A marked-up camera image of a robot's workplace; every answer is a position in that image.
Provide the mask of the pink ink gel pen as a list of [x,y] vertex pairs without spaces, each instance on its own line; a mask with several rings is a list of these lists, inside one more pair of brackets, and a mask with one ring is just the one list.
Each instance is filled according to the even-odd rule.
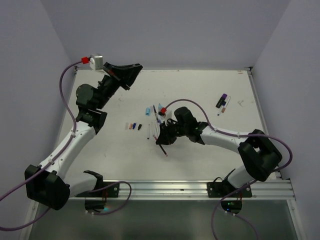
[[168,157],[168,154],[167,154],[167,152],[165,151],[164,147],[163,147],[161,144],[159,144],[159,147],[160,147],[161,151],[164,153],[164,155],[165,155],[166,157]]

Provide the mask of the purple ink gel pen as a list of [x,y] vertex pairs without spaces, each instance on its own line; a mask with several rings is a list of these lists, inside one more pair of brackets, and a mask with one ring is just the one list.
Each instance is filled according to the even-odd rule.
[[154,115],[155,115],[156,122],[157,122],[158,124],[160,124],[161,121],[160,121],[160,119],[159,119],[159,117],[158,117],[158,113],[157,113],[157,110],[156,110],[155,105],[152,105],[152,108],[153,108],[153,112],[154,112]]

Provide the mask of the light blue highlighter cap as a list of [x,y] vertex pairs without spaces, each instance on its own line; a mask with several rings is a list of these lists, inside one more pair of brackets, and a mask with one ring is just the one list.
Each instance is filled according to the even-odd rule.
[[147,108],[145,109],[145,115],[146,115],[146,116],[150,116],[150,114],[151,114],[151,109],[150,109],[150,107],[147,107]]

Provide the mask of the light blue highlighter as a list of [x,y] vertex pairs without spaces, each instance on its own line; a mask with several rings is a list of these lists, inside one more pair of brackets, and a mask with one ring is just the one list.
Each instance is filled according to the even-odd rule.
[[158,111],[161,111],[162,108],[163,108],[163,106],[159,103],[158,104]]

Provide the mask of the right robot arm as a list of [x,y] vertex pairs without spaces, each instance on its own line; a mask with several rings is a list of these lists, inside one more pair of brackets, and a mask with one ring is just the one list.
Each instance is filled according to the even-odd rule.
[[187,137],[193,143],[217,146],[240,155],[242,166],[233,169],[215,186],[227,196],[235,196],[251,181],[266,181],[283,158],[276,146],[264,137],[264,132],[258,129],[249,137],[239,138],[237,133],[222,134],[207,122],[197,121],[187,107],[176,109],[174,116],[176,120],[169,118],[160,124],[157,145],[172,145],[178,137]]

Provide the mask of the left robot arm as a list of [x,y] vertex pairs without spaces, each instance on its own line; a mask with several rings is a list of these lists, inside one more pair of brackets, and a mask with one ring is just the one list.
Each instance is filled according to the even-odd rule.
[[78,177],[65,177],[82,149],[104,126],[107,113],[102,109],[106,103],[119,88],[129,90],[142,69],[138,63],[116,66],[106,62],[97,87],[82,84],[76,89],[78,114],[72,117],[72,129],[45,160],[37,166],[29,165],[24,172],[29,199],[60,210],[76,195],[88,192],[96,197],[103,193],[105,186],[99,173],[85,170]]

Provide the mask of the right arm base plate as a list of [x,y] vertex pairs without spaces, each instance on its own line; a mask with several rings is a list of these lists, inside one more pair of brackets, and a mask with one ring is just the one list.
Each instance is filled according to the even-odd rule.
[[[206,183],[207,195],[209,198],[222,198],[236,190],[230,183],[224,181],[207,182]],[[230,198],[251,198],[253,196],[251,188],[245,188],[238,190],[236,193],[230,196]]]

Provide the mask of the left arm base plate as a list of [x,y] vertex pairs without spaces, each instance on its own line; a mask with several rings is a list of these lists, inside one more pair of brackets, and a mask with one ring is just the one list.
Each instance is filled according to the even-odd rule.
[[[114,182],[111,181],[103,181],[100,182],[97,186],[94,187],[94,190],[101,189],[103,187],[107,187]],[[80,194],[77,194],[76,197],[80,198],[117,198],[119,196],[119,189],[120,189],[120,184],[117,183],[111,187],[108,187],[106,189],[103,189],[101,191],[97,192],[82,192]]]

